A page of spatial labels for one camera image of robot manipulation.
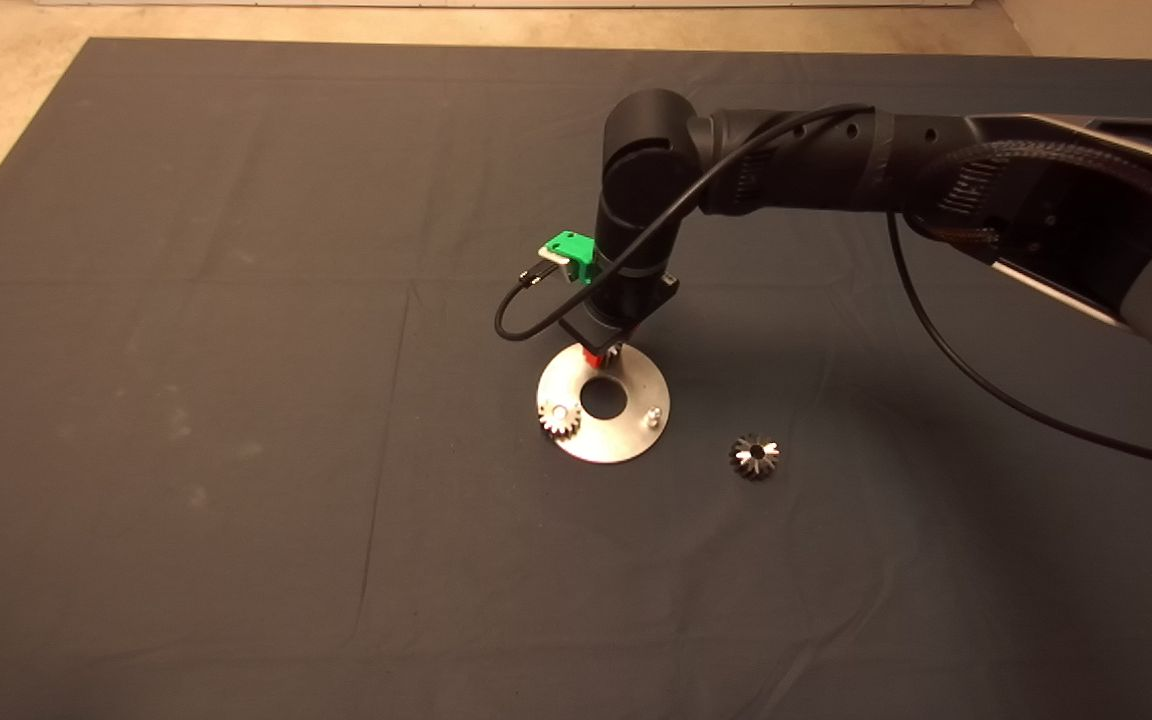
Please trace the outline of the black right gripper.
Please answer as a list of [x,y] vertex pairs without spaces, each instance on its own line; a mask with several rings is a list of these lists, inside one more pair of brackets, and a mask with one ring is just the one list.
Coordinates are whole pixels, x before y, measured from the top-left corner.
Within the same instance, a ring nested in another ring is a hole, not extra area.
[[589,300],[558,320],[559,328],[581,343],[582,357],[590,367],[602,367],[605,355],[614,344],[628,341],[649,316],[673,296],[681,283],[675,275],[628,276],[613,274],[591,293]]

